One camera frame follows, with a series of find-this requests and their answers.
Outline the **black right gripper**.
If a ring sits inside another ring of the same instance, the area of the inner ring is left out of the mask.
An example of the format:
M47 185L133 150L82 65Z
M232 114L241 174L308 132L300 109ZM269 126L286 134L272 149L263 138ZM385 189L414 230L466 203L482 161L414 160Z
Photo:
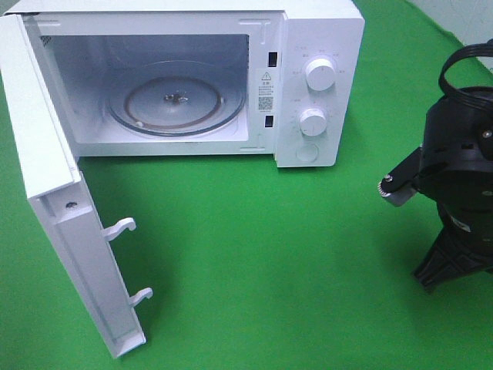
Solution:
M414 270L427 292L478 272L492 273L492 255L467 247L492 246L492 194L440 195L434 199L443 228Z

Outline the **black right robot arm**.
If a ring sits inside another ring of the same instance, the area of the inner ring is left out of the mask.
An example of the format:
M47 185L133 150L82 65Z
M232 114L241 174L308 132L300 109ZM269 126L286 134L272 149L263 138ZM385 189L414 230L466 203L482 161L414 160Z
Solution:
M427 112L418 192L437 204L442 229L414 272L427 291L492 271L492 118L440 98Z

